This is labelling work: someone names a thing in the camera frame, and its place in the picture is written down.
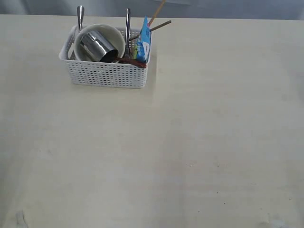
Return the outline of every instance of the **wall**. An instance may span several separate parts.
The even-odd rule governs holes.
[[[161,0],[0,0],[0,13],[75,15],[84,5],[88,16],[151,16]],[[303,19],[304,0],[167,0],[159,17]]]

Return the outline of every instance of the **metal cup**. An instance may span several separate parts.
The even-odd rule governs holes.
[[[94,62],[112,63],[118,56],[118,50],[99,31],[86,33],[80,45]]]

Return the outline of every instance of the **blue packet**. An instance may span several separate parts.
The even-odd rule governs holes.
[[[147,17],[144,18],[142,30],[133,50],[133,59],[147,63],[149,61],[151,32]]]

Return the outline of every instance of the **table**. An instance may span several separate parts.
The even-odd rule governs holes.
[[[144,89],[72,84],[74,24],[0,15],[2,227],[304,226],[303,21],[172,19]]]

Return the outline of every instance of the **basket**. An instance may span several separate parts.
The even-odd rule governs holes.
[[[149,62],[147,63],[147,68],[142,69],[130,64],[77,61],[74,53],[69,58],[68,53],[74,43],[75,29],[76,26],[71,29],[68,39],[59,53],[59,58],[65,61],[67,65],[73,83],[119,88],[143,88],[146,85]],[[124,28],[117,29],[124,36]],[[132,29],[130,33],[131,37],[133,37],[138,35],[140,30]],[[130,41],[130,48],[134,47],[136,41]]]

